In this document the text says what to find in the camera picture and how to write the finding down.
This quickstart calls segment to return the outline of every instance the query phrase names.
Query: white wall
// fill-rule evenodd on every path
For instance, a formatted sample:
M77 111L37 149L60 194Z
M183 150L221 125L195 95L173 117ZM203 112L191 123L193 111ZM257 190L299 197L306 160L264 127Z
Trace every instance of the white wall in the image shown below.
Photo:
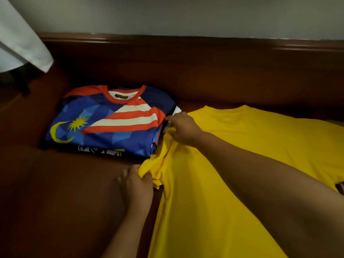
M344 39L344 0L9 0L37 32Z

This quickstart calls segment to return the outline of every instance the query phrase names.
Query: wooden furniture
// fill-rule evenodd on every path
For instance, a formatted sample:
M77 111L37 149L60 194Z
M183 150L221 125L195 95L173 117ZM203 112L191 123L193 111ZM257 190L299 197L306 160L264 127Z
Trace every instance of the wooden furniture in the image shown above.
M242 104L344 120L344 42L41 34L56 62L31 94L0 110L0 249L4 257L100 257L123 217L115 178L139 163L42 147L73 87L148 84L185 111ZM138 257L146 257L162 189Z

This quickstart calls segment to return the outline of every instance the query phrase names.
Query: wooden headboard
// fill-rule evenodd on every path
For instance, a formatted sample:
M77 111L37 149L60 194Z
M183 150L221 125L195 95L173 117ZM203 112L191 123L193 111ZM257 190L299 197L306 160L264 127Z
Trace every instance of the wooden headboard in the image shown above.
M175 99L344 118L344 41L41 33L75 85L145 83Z

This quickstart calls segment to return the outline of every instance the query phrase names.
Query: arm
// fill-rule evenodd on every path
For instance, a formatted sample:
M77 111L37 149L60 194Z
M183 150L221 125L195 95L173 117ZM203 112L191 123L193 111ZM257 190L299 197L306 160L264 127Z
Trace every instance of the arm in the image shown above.
M289 257L344 257L344 197L301 171L168 116L175 141L197 148Z
M135 258L141 232L153 198L152 174L143 179L137 174L140 165L125 169L118 182L122 187L127 213L102 258Z

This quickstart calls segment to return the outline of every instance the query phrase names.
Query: forearm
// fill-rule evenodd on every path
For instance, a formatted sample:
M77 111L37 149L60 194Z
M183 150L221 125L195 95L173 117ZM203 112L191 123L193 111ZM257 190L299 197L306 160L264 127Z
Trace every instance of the forearm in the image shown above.
M145 217L127 214L102 258L135 258Z
M331 214L343 211L338 205L343 201L341 195L291 166L233 146L209 133L200 136L196 148L287 255L320 257L322 249L313 245L321 242L333 244L336 253L336 242L343 235L326 220L334 220L336 217ZM343 228L343 223L335 226Z

